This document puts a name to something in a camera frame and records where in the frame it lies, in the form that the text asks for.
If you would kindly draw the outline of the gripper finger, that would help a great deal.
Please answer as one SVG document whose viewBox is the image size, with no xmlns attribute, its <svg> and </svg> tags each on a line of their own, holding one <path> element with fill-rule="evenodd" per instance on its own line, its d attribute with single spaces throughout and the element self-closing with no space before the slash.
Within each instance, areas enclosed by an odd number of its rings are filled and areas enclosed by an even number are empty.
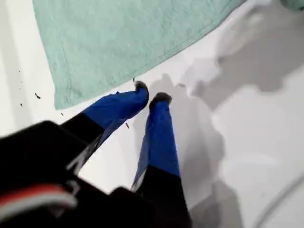
<svg viewBox="0 0 304 228">
<path fill-rule="evenodd" d="M 136 81 L 134 85 L 133 91 L 104 96 L 61 124 L 88 144 L 77 160 L 86 162 L 114 131 L 147 105 L 149 91 L 146 84 Z"/>
<path fill-rule="evenodd" d="M 150 102 L 132 189 L 168 211 L 187 211 L 170 103 L 164 92 Z"/>
</svg>

